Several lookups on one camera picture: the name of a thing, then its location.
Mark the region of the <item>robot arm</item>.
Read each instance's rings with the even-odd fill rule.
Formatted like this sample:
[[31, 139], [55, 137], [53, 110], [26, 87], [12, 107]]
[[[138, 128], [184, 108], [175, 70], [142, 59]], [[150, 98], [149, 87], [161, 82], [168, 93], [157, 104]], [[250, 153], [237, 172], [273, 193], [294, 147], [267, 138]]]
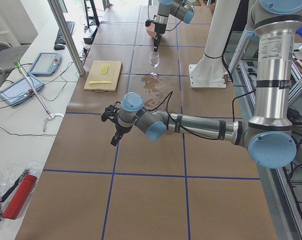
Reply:
[[153, 51], [158, 51], [170, 15], [186, 24], [190, 24], [194, 14], [194, 6], [188, 0], [159, 0], [157, 14], [150, 20], [151, 23], [154, 23], [156, 33], [153, 41]]
[[[185, 23], [191, 22], [194, 11], [178, 10], [178, 6], [185, 3], [189, 4], [186, 0], [159, 0], [155, 20], [145, 23], [145, 26], [155, 24], [155, 51], [159, 49], [169, 14]], [[240, 0], [217, 3], [203, 58], [198, 64], [189, 65], [191, 87], [218, 86], [217, 67], [229, 34], [224, 27], [231, 30], [239, 5]], [[242, 146], [254, 162], [265, 168], [278, 169], [291, 163], [297, 149], [291, 137], [292, 123], [287, 119], [287, 110], [294, 38], [302, 26], [302, 0], [250, 0], [246, 26], [248, 32], [259, 37], [254, 115], [248, 123], [168, 113], [173, 92], [168, 95], [166, 111], [152, 112], [154, 110], [144, 106], [138, 93], [129, 92], [124, 95], [120, 108], [116, 107], [119, 102], [114, 103], [101, 116], [103, 122], [111, 120], [115, 124], [116, 133], [111, 144], [116, 146], [135, 125], [153, 141], [166, 130], [187, 132], [203, 139], [226, 140]]]

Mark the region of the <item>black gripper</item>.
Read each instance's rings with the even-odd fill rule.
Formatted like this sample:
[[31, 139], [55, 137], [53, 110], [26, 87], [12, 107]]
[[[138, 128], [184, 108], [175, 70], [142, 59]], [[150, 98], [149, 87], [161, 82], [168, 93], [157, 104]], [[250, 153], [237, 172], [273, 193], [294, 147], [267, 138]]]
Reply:
[[116, 123], [115, 128], [116, 128], [116, 135], [112, 137], [110, 144], [116, 147], [119, 141], [122, 139], [123, 135], [131, 131], [132, 126], [131, 125], [122, 126], [119, 123]]
[[154, 31], [156, 33], [155, 37], [153, 38], [153, 51], [157, 52], [162, 35], [166, 32], [166, 24], [160, 22], [154, 22]]

